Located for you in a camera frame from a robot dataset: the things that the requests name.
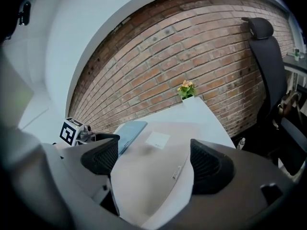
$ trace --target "white wall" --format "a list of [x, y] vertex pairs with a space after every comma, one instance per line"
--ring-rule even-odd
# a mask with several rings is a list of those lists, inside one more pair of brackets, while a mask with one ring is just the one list
[[60, 0], [31, 2], [30, 22], [17, 26], [0, 50], [1, 121], [19, 127], [41, 142], [60, 141], [63, 118], [44, 83], [49, 30]]
[[18, 127], [33, 134], [41, 142], [62, 142], [59, 137], [64, 119], [54, 107], [44, 84], [33, 87], [34, 95], [24, 110]]
[[1, 48], [12, 67], [32, 88], [33, 84], [44, 81], [47, 40], [60, 0], [26, 1], [31, 3], [29, 24], [17, 25], [12, 38], [5, 41]]
[[[45, 81], [62, 117], [87, 60], [121, 21], [154, 0], [61, 0], [50, 28]], [[281, 0], [271, 0], [284, 10]]]
[[300, 28], [296, 18], [292, 13], [289, 16], [289, 24], [292, 30], [295, 47], [298, 48], [300, 52], [306, 52], [304, 49], [304, 41], [301, 35], [302, 29]]

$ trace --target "paper sheet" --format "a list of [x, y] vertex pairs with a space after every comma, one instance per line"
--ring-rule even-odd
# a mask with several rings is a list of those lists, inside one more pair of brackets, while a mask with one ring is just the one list
[[152, 132], [150, 136], [147, 138], [146, 142], [148, 145], [154, 146], [159, 149], [163, 149], [169, 139], [169, 135]]

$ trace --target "chair headrest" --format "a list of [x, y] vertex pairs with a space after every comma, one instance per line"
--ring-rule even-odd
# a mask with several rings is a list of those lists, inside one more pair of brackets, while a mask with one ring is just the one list
[[248, 23], [250, 32], [253, 35], [253, 38], [264, 39], [272, 36], [274, 33], [273, 26], [271, 23], [264, 18], [241, 18], [243, 21]]

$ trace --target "yellow flower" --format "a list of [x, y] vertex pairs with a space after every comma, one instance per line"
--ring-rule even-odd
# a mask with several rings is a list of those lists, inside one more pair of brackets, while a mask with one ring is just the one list
[[191, 85], [193, 85], [193, 83], [192, 83], [191, 81], [188, 82], [188, 81], [186, 81], [186, 80], [184, 80], [184, 81], [183, 81], [183, 84], [182, 84], [182, 86], [183, 86], [183, 87], [186, 87], [186, 88], [189, 87], [189, 86], [191, 86]]

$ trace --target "brick wall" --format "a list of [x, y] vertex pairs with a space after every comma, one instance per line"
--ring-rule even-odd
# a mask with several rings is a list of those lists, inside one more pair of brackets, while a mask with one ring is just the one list
[[256, 122], [265, 95], [241, 17], [268, 19], [283, 55], [294, 46], [286, 15], [265, 0], [157, 0], [95, 50], [69, 116], [94, 131], [113, 132], [180, 103], [176, 89], [187, 79], [228, 134], [238, 134]]

